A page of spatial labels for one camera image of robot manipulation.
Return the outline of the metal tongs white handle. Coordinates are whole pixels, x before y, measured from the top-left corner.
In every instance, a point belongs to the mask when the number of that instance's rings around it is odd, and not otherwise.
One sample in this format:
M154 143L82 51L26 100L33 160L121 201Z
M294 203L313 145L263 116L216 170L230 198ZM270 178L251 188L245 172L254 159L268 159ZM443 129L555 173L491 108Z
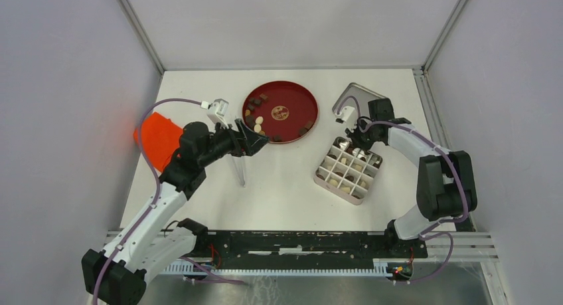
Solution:
M246 186L246 160L244 157L231 157L232 166L238 184L241 187Z

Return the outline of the pink compartment box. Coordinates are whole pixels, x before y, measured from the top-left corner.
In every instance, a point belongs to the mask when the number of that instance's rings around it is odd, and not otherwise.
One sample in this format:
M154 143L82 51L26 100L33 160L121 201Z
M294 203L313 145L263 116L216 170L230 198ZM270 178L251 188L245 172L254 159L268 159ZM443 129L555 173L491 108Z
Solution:
M353 204L360 205L370 192L383 157L358 148L352 141L337 137L314 172L320 187Z

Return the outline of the silver tin lid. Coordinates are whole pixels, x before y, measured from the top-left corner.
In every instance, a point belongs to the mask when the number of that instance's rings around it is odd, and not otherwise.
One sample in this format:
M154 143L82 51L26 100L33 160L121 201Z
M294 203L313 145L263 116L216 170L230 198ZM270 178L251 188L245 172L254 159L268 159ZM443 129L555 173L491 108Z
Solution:
M345 106L353 106L359 111L360 116L370 117L368 103L372 100L385 99L386 96L377 93L356 82L350 83L337 98L332 107L334 115L338 114Z

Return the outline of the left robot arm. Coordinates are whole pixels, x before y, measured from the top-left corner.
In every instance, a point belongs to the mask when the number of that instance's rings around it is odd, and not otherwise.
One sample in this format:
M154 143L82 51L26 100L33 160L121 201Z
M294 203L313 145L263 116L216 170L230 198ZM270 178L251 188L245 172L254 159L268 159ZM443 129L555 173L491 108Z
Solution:
M269 138L247 127L241 119L236 129L216 124L212 132L203 122L187 124L179 147L157 178L157 188L143 209L104 248L88 250L82 257L86 291L95 304L138 304L149 283L177 259L208 250L206 227L179 225L168 237L155 239L165 223L193 196L206 178L208 165L226 155L252 156Z

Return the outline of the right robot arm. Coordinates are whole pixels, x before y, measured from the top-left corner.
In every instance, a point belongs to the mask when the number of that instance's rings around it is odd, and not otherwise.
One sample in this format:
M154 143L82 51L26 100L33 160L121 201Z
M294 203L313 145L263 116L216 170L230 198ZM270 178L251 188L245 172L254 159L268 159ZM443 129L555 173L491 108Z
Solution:
M392 257L410 249L410 240L425 236L445 223L462 223L477 207L477 194L470 155L451 151L423 136L411 121L397 118L390 99L368 102L368 116L361 115L359 102L341 104L336 117L347 126L347 137L364 151L375 143L389 146L418 170L416 204L392 220L383 247Z

